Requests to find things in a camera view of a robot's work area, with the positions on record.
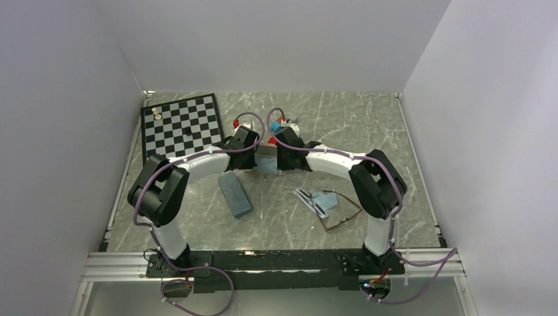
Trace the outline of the pink glasses case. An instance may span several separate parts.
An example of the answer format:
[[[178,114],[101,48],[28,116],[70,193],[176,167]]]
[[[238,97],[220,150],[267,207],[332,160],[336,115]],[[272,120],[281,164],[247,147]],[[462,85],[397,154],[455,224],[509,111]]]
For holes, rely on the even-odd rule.
[[[261,144],[258,146],[255,156],[272,156],[277,158],[277,146],[275,144]],[[282,171],[282,174],[265,174],[259,173],[251,170],[245,170],[245,172],[252,173],[252,174],[263,174],[263,175],[271,175],[271,176],[284,176],[286,174],[285,171]]]

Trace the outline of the brown-framed sunglasses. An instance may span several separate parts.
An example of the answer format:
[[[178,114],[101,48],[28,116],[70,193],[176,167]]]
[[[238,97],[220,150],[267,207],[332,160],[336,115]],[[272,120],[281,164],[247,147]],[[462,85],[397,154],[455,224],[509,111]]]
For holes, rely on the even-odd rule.
[[[329,215],[327,219],[321,219],[317,215],[319,223],[327,232],[330,232],[346,222],[351,221],[363,211],[363,208],[357,202],[353,201],[345,194],[341,194],[334,190],[322,190],[319,192],[335,192],[338,197],[338,205],[326,211]]]

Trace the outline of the light blue cleaning cloth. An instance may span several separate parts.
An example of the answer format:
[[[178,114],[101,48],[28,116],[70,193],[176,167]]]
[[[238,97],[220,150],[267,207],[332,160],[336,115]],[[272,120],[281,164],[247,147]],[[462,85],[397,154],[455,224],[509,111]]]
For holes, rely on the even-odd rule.
[[[265,174],[282,174],[282,171],[277,167],[277,158],[272,156],[256,156],[256,165],[252,171],[265,173]]]

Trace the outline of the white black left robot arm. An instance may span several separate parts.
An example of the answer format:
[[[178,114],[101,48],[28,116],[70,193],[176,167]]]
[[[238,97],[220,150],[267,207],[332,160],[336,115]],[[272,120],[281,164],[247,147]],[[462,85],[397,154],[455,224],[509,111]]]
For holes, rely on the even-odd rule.
[[[136,226],[146,227],[163,257],[163,268],[170,275],[183,275],[191,266],[190,247],[184,240],[176,216],[187,185],[219,172],[250,169],[262,135],[245,126],[233,136],[209,145],[202,151],[168,158],[154,154],[148,158],[128,192]]]

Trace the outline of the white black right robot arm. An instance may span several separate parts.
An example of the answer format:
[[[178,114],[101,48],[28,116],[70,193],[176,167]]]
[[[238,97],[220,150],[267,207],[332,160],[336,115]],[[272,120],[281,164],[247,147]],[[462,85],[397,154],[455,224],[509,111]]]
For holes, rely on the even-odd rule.
[[[383,151],[352,153],[314,141],[305,144],[289,127],[281,128],[273,138],[280,169],[326,172],[352,183],[368,215],[363,265],[370,273],[380,273],[393,253],[395,220],[407,192],[407,185]]]

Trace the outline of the white-framed sunglasses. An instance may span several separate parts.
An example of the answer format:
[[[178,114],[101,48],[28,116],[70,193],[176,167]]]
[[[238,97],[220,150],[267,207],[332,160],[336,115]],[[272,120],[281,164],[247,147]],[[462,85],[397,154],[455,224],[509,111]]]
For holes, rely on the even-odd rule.
[[[293,193],[316,215],[321,219],[327,219],[328,213],[319,205],[317,205],[313,197],[301,188],[296,188]]]

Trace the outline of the blue and orange toy block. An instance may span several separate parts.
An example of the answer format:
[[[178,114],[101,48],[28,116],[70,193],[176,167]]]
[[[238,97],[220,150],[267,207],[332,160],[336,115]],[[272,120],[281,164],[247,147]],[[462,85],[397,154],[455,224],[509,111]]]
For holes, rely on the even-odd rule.
[[[273,121],[273,122],[271,123],[271,125],[270,125],[270,129],[272,130],[272,132],[273,132],[274,134],[277,134],[278,131],[281,129],[281,127],[282,127],[282,125],[281,125],[281,123],[278,122],[278,121]]]

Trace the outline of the grey-blue glasses case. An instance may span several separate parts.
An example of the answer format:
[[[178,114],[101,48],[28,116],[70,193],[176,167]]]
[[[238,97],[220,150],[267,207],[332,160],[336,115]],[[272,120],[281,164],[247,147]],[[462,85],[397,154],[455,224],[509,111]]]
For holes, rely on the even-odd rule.
[[[235,219],[239,219],[253,210],[246,191],[234,172],[220,176],[218,185]]]

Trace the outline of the black white chessboard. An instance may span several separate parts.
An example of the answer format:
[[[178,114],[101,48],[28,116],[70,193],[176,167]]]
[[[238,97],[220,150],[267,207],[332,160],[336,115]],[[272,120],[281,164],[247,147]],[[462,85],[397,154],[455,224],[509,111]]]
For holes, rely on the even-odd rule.
[[[214,93],[150,105],[140,111],[139,117],[143,163],[155,154],[188,156],[225,138]],[[191,136],[184,134],[188,127]]]

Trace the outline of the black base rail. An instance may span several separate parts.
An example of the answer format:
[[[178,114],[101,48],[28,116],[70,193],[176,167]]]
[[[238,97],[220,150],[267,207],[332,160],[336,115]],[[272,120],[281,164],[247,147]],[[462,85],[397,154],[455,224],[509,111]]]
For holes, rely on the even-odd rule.
[[[399,276],[405,267],[389,251],[376,257],[365,247],[330,250],[191,251],[169,265],[162,255],[147,258],[147,278],[193,279],[196,294],[220,290],[337,288],[358,290],[359,282]]]

